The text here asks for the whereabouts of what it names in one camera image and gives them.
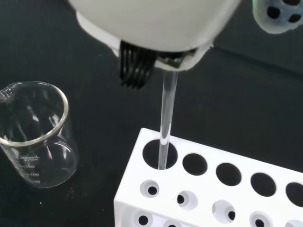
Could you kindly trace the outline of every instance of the rack hole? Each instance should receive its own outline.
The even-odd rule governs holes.
[[[264,222],[260,219],[257,219],[255,224],[256,224],[257,227],[264,227]]]
[[[250,215],[251,227],[272,227],[270,218],[261,211],[255,211]]]
[[[184,210],[193,210],[198,206],[198,198],[193,192],[182,191],[177,196],[177,203]]]
[[[241,173],[230,163],[222,163],[216,170],[218,179],[225,185],[236,186],[241,182]]]
[[[143,148],[143,159],[151,168],[158,169],[160,140],[152,140]],[[169,143],[166,169],[173,167],[178,159],[178,153],[174,145]]]
[[[236,217],[234,207],[225,200],[219,200],[213,204],[212,212],[217,221],[228,224],[232,223]]]
[[[153,198],[159,194],[159,185],[154,181],[144,181],[140,186],[140,192],[147,198]]]
[[[207,162],[201,155],[188,154],[183,159],[183,167],[189,174],[200,176],[207,171]]]
[[[280,9],[277,7],[270,6],[267,8],[267,15],[272,19],[277,19],[280,16]]]
[[[283,0],[283,2],[291,6],[297,6],[300,4],[300,0]]]
[[[250,183],[252,188],[259,195],[269,197],[276,193],[276,184],[274,180],[267,174],[254,174],[250,179]]]
[[[289,23],[296,23],[301,19],[301,15],[300,14],[293,14],[291,15],[291,17],[288,19]]]
[[[155,188],[155,187],[149,187],[149,189],[148,189],[148,193],[150,194],[150,195],[155,195],[155,194],[157,194],[157,189]]]
[[[139,224],[145,226],[148,223],[148,218],[145,215],[139,217]]]
[[[181,226],[180,223],[178,223],[178,222],[171,221],[171,220],[167,220],[167,221],[164,223],[163,227],[182,227],[182,226]]]
[[[178,202],[178,204],[184,203],[184,197],[182,195],[178,195],[177,202]]]
[[[234,211],[230,211],[228,213],[228,217],[229,217],[230,220],[234,220],[235,217],[236,217],[236,213]]]
[[[286,186],[286,194],[294,205],[303,207],[303,185],[299,183],[289,183]]]

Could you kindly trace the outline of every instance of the beaker rim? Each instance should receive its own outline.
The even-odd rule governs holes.
[[[65,120],[68,116],[69,106],[68,106],[68,101],[67,101],[67,97],[65,96],[65,94],[59,88],[57,88],[55,85],[45,83],[45,82],[23,81],[23,82],[13,83],[13,84],[10,84],[10,85],[15,85],[15,84],[37,84],[37,85],[40,84],[40,85],[44,85],[44,86],[47,85],[47,86],[50,86],[50,87],[54,88],[59,93],[60,97],[62,98],[63,114],[62,114],[62,117],[61,117],[60,121],[58,122],[58,124],[43,136],[40,136],[40,137],[38,137],[36,139],[33,139],[33,140],[24,141],[24,142],[13,142],[13,141],[9,141],[9,140],[6,140],[6,139],[3,139],[2,137],[0,137],[0,144],[10,146],[10,147],[25,147],[25,146],[30,146],[30,145],[39,143],[41,141],[44,141],[47,138],[54,135],[64,125],[64,122],[65,122]]]

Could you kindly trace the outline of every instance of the white plastic housing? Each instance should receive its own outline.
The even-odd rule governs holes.
[[[116,227],[256,227],[261,219],[264,227],[302,227],[303,208],[294,205],[285,188],[291,182],[303,183],[303,174],[212,147],[171,136],[178,152],[175,165],[166,170],[148,166],[143,159],[144,146],[159,139],[159,133],[142,129],[114,200]],[[200,154],[207,162],[207,171],[191,175],[183,167],[183,158]],[[216,175],[222,163],[235,165],[241,173],[236,186],[223,184]],[[276,192],[270,197],[256,193],[251,186],[255,173],[272,177]],[[157,189],[155,195],[147,188]],[[178,195],[185,205],[177,203]],[[228,218],[235,212],[234,221]],[[148,218],[146,225],[138,221]]]
[[[211,44],[240,0],[70,0],[88,21],[128,43],[179,52]]]

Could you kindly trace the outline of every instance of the dark background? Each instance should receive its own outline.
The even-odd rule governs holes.
[[[202,61],[180,74],[172,135],[303,172],[303,28],[261,30],[243,1]],[[121,87],[118,59],[65,0],[0,1],[0,87],[38,80],[70,102],[76,174],[27,185],[0,152],[0,226],[114,226],[113,198],[140,128],[160,129],[162,72]]]

